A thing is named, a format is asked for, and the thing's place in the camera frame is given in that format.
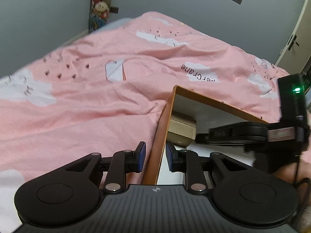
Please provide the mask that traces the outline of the person's right hand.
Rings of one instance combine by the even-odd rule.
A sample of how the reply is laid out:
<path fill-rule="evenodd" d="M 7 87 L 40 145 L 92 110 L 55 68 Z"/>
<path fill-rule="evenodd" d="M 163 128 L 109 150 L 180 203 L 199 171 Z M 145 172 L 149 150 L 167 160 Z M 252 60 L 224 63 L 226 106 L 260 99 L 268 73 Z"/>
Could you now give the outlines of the person's right hand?
<path fill-rule="evenodd" d="M 273 175 L 288 183 L 293 183 L 297 170 L 297 163 L 291 163 L 289 165 L 281 167 Z M 297 175 L 297 182 L 300 182 L 304 178 L 310 178 L 310 163 L 303 160 L 299 162 L 299 169 Z"/>

